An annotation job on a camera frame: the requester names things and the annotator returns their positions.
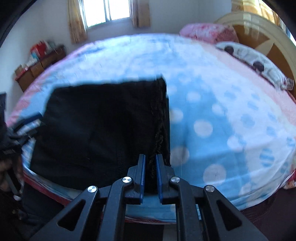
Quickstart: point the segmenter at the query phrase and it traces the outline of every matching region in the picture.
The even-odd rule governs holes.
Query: headboard
[[[296,46],[284,31],[256,14],[232,12],[216,21],[234,27],[239,42],[267,56],[288,78],[296,80]],[[296,98],[296,89],[291,91]]]

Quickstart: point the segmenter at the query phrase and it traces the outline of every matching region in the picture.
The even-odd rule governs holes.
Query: hand
[[[0,189],[4,192],[9,192],[10,187],[5,179],[5,172],[13,167],[18,180],[22,180],[22,156],[12,159],[0,160]]]

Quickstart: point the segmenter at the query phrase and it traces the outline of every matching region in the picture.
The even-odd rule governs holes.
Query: yellow curtain
[[[232,0],[231,11],[251,12],[262,16],[277,26],[282,27],[280,17],[262,0]]]
[[[136,28],[150,27],[149,0],[129,0],[133,26]]]
[[[77,44],[87,40],[80,0],[68,0],[68,21],[72,43]]]

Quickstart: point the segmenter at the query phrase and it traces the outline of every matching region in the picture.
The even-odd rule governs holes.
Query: wooden cabinet
[[[41,75],[46,68],[53,65],[66,57],[66,51],[64,45],[60,45],[53,49],[49,54],[40,59],[36,64],[31,66],[25,72],[22,72],[16,77],[16,81],[19,83],[23,92],[30,86],[30,84]]]

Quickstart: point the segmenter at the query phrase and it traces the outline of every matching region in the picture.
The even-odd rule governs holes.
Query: black folded cloth
[[[162,78],[57,88],[30,169],[64,187],[111,185],[146,155],[145,191],[155,192],[155,154],[170,165],[169,112]]]

